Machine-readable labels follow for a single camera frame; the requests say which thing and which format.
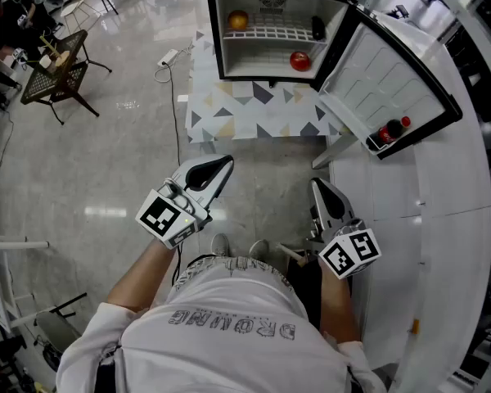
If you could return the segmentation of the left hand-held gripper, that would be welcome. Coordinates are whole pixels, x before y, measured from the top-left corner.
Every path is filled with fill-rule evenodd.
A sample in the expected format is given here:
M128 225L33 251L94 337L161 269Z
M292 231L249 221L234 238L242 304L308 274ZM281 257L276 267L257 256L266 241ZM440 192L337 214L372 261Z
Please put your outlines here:
M212 220L209 205L219 197L234 168L230 155L184 161L158 189L152 189L135 220L173 249Z

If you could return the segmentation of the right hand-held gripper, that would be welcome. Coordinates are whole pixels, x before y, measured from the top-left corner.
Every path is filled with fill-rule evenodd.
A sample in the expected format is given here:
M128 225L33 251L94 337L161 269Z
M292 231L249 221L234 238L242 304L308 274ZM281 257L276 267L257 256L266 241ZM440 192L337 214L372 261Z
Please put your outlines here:
M375 235L359 218L337 187L323 178L309 182L310 213L317 230L324 230L322 239L309 240L309 248L338 279L362 272L381 258Z

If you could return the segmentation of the dark soda bottle red cap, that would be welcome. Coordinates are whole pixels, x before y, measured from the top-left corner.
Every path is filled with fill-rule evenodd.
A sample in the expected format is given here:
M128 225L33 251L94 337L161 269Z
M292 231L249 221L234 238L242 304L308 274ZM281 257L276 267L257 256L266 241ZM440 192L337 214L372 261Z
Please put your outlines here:
M370 150L379 151L400 138L410 125L411 120L408 116L404 116L400 120L389 120L386 125L380 127L367 138L366 144Z

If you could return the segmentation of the red apple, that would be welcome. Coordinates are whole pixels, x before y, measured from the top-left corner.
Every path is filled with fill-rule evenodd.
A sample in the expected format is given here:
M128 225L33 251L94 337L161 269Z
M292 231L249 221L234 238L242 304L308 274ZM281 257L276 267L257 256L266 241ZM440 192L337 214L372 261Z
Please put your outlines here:
M290 56L291 67L299 72L304 72L310 69L311 60L305 52L293 52Z

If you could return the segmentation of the orange fruit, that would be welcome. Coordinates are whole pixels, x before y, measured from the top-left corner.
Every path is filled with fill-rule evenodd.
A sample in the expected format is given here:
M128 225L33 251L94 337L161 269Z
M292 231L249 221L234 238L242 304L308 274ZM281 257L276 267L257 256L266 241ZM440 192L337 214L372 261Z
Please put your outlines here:
M248 27L249 16L246 11L235 10L228 15L227 21L230 29L242 31Z

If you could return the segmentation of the person's left forearm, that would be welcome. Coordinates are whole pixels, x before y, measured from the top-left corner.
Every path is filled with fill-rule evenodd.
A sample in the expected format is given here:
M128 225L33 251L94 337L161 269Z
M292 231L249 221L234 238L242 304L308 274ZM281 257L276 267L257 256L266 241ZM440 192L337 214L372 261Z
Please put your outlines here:
M107 303L135 313L149 309L173 260L175 250L153 240L114 285Z

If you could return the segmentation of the person's right forearm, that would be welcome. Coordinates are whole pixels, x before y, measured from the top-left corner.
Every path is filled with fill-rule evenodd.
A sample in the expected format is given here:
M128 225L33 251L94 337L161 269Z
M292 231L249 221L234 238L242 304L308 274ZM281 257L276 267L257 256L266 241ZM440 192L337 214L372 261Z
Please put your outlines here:
M339 344L361 341L349 284L338 279L322 259L318 263L322 271L320 332L333 337Z

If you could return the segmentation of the triangle patterned tablecloth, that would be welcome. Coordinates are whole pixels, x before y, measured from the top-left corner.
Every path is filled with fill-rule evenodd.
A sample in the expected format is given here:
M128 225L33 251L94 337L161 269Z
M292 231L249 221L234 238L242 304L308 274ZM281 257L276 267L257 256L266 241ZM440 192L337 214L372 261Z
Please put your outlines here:
M197 30L191 43L189 142L333 136L344 128L307 84L221 80L210 28Z

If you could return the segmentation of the person's left grey shoe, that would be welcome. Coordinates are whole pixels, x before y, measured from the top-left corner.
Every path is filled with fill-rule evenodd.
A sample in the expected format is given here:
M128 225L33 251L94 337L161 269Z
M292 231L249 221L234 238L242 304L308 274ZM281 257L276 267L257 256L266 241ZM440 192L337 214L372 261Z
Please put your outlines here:
M215 234L210 243L211 254L217 257L229 257L230 246L225 234Z

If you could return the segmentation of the person's grey shoe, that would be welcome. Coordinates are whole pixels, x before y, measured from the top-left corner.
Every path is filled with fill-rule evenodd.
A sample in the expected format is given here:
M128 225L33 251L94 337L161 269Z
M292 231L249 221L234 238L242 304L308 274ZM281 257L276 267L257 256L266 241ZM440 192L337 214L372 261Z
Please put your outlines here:
M211 254L217 257L229 257L230 246L225 234L215 234L210 243Z
M269 242L265 239L261 239L251 246L249 250L249 257L265 262L269 257L269 252Z

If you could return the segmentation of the person's right grey shoe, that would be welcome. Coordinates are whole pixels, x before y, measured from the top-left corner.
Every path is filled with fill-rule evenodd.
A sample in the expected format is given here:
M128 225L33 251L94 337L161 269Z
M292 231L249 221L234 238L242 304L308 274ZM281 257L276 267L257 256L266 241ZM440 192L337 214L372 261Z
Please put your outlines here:
M251 246L249 250L249 257L265 262L269 257L269 252L269 242L265 239L261 239Z

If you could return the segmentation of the person's white printed shirt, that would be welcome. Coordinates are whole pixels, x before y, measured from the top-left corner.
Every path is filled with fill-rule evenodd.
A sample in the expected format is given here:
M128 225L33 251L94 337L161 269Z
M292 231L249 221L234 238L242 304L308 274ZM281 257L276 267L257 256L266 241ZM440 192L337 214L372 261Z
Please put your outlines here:
M143 314L100 304L62 356L58 393L93 393L108 356L123 393L386 393L362 343L324 337L288 281L249 258L198 261Z

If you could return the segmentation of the black stool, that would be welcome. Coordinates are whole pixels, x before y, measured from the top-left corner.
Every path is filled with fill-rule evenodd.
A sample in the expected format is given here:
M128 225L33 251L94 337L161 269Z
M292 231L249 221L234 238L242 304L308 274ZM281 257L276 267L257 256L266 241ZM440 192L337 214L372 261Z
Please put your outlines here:
M47 341L60 353L81 337L81 333L68 321L68 318L76 315L75 312L63 314L62 309L82 300L88 294L86 292L66 301L62 305L52 307L37 313L34 325L43 332Z

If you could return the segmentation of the white rack shelf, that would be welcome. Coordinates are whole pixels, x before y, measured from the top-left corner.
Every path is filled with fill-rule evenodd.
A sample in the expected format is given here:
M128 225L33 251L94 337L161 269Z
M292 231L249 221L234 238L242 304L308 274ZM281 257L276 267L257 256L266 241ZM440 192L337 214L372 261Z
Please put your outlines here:
M0 236L0 328L11 333L13 328L33 321L38 311L32 314L21 315L19 302L30 299L34 300L33 292L16 294L13 289L13 277L9 267L7 253L9 251L27 251L37 249L48 249L50 242L28 241L26 237L8 239Z

